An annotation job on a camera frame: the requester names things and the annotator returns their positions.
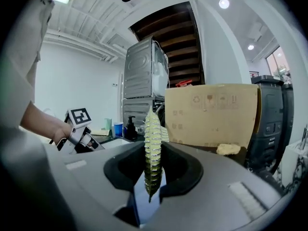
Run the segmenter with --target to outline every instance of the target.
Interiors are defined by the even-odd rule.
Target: person
[[[0,66],[0,90],[4,94],[0,103],[0,125],[21,126],[57,144],[68,138],[73,128],[34,105],[39,52],[53,7],[53,0],[29,1],[12,28]]]

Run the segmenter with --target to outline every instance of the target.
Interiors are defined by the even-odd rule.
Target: soap dispenser
[[[135,116],[128,116],[128,123],[127,123],[127,132],[125,138],[133,141],[134,139],[137,138],[137,132],[136,132],[136,127],[134,126],[134,123],[132,119],[135,118]]]

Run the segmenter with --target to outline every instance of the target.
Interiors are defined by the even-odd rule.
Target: person's arm
[[[71,134],[71,125],[40,111],[32,102],[29,103],[20,126],[38,135],[53,140],[56,144]]]

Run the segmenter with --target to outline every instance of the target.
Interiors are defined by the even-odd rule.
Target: red object
[[[191,84],[193,81],[190,80],[185,80],[185,81],[181,81],[180,83],[176,84],[176,87],[186,87],[187,85]]]

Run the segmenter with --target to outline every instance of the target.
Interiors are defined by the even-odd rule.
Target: white column
[[[301,139],[308,123],[308,59],[307,42],[296,28],[296,21],[280,0],[245,0],[269,27],[282,47],[290,66],[294,89],[294,123],[290,139]]]
[[[206,84],[251,84],[244,53],[227,23],[204,0],[191,4],[200,35]]]

